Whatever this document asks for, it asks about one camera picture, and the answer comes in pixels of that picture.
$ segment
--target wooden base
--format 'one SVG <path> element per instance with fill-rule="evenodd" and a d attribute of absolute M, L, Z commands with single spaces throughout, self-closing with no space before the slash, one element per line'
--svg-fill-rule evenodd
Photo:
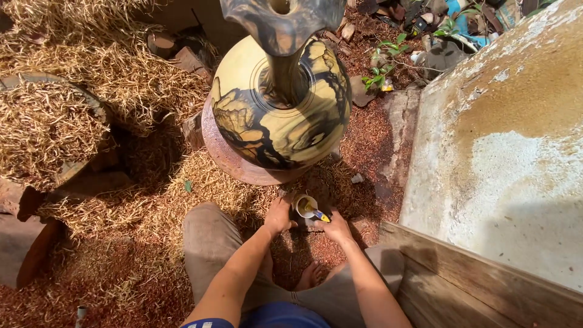
<path fill-rule="evenodd" d="M 202 109 L 202 136 L 213 161 L 233 178 L 258 186 L 273 186 L 289 182 L 304 174 L 310 166 L 297 170 L 268 170 L 253 165 L 237 154 L 223 139 L 210 108 L 210 95 Z"/>

